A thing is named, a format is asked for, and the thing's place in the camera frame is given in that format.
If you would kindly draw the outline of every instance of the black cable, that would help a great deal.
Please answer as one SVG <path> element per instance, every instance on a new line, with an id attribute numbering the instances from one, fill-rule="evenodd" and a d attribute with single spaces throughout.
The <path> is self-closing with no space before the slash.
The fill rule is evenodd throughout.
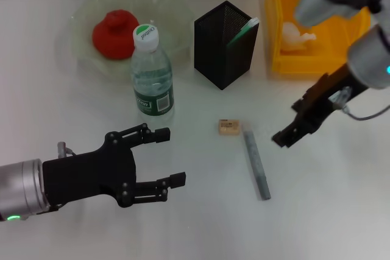
<path id="1" fill-rule="evenodd" d="M 367 121 L 367 120 L 371 120 L 373 118 L 376 118 L 382 114 L 384 114 L 385 112 L 387 112 L 388 110 L 390 110 L 390 105 L 388 105 L 386 108 L 380 110 L 378 113 L 375 113 L 371 116 L 367 116 L 367 117 L 356 117 L 354 114 L 351 114 L 351 112 L 349 111 L 349 108 L 347 106 L 345 106 L 344 108 L 342 108 L 342 112 L 347 114 L 348 116 L 350 116 L 352 119 L 354 120 L 357 120 L 357 121 Z"/>

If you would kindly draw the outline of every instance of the small wooden block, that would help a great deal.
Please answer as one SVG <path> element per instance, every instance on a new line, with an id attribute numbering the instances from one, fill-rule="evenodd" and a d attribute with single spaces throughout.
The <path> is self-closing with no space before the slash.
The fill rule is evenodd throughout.
<path id="1" fill-rule="evenodd" d="M 219 120 L 220 135 L 239 135 L 239 120 Z"/>

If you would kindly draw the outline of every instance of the yellow container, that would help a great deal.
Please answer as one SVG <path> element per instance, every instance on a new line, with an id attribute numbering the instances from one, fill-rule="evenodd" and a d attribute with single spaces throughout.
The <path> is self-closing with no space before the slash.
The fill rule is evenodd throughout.
<path id="1" fill-rule="evenodd" d="M 347 61 L 348 47 L 370 27 L 370 13 L 364 9 L 350 20 L 334 16 L 310 29 L 294 19 L 299 0 L 265 0 L 272 70 L 282 74 L 332 73 Z M 300 33 L 315 33 L 317 40 L 305 43 L 305 50 L 281 51 L 282 26 L 294 23 Z"/>

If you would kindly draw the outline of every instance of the black mesh pen holder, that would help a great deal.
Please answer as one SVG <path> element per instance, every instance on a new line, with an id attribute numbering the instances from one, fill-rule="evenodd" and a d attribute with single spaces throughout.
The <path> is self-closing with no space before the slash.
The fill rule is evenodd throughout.
<path id="1" fill-rule="evenodd" d="M 250 68 L 258 24 L 229 43 L 250 19 L 225 1 L 195 21 L 195 68 L 221 90 Z"/>

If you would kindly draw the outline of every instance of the white tabletop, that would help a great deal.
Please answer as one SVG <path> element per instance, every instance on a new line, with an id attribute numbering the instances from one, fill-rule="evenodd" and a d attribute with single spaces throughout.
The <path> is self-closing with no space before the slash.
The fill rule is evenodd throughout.
<path id="1" fill-rule="evenodd" d="M 97 149 L 104 135 L 142 122 L 131 86 L 97 83 L 70 53 L 67 22 L 83 0 L 0 0 L 0 164 Z M 201 16 L 225 0 L 187 0 Z M 263 0 L 229 0 L 260 16 Z M 192 64 L 174 68 L 171 141 L 134 149 L 139 180 L 187 172 L 168 202 L 122 209 L 109 196 L 0 227 L 2 260 L 389 259 L 389 115 L 332 114 L 281 149 L 271 136 L 313 82 L 267 77 L 259 30 L 250 72 L 220 91 Z M 369 90 L 350 103 L 367 115 L 389 103 Z M 245 119 L 272 199 L 259 201 L 243 139 L 218 119 Z"/>

